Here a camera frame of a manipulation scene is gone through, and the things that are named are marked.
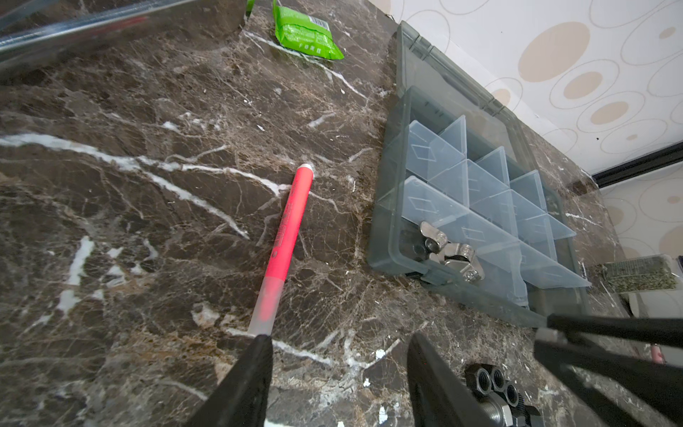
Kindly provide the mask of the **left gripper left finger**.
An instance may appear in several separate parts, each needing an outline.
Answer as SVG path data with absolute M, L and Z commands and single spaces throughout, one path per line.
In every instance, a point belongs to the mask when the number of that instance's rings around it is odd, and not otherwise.
M 272 339 L 266 334 L 259 334 L 185 425 L 263 427 L 272 370 Z

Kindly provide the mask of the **silver wing nuts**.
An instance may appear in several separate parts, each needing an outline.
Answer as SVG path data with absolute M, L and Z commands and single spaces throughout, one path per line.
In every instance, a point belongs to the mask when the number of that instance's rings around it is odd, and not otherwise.
M 485 279 L 486 274 L 474 247 L 451 241 L 446 233 L 428 222 L 421 222 L 419 229 L 430 260 L 460 273 L 468 283 Z

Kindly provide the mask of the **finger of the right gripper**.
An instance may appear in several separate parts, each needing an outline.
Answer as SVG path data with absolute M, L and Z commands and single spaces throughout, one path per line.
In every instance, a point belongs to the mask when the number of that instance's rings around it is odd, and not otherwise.
M 680 318 L 606 318 L 553 314 L 536 331 L 535 359 L 609 426 L 640 423 L 573 371 L 581 368 L 616 381 L 678 426 L 682 425 L 682 369 L 608 352 L 587 334 L 682 347 Z

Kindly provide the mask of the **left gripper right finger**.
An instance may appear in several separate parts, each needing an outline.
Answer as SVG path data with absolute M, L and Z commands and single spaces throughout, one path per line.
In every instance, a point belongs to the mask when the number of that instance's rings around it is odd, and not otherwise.
M 407 381 L 416 426 L 491 426 L 492 420 L 436 349 L 413 334 L 407 350 Z

